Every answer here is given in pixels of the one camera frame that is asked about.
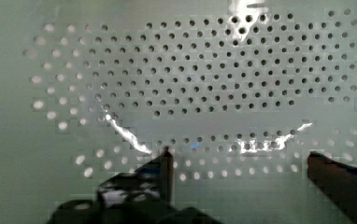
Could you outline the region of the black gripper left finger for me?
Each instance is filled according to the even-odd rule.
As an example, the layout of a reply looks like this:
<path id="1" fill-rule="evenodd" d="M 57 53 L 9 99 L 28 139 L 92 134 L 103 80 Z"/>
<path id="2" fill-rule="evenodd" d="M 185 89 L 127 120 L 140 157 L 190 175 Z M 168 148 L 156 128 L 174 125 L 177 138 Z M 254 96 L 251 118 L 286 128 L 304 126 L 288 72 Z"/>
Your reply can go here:
<path id="1" fill-rule="evenodd" d="M 96 190 L 97 200 L 104 207 L 124 203 L 130 195 L 150 194 L 171 202 L 173 191 L 174 157 L 169 147 L 155 159 L 143 164 L 132 173 L 119 173 L 101 183 Z"/>

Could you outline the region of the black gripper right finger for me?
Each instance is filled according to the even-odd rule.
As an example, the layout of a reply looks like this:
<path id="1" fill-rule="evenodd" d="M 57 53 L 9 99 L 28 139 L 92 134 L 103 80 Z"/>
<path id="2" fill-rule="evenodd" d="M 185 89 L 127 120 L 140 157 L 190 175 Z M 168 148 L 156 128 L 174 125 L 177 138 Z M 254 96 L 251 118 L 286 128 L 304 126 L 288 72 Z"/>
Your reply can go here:
<path id="1" fill-rule="evenodd" d="M 357 167 L 311 151 L 307 157 L 307 177 L 357 224 Z"/>

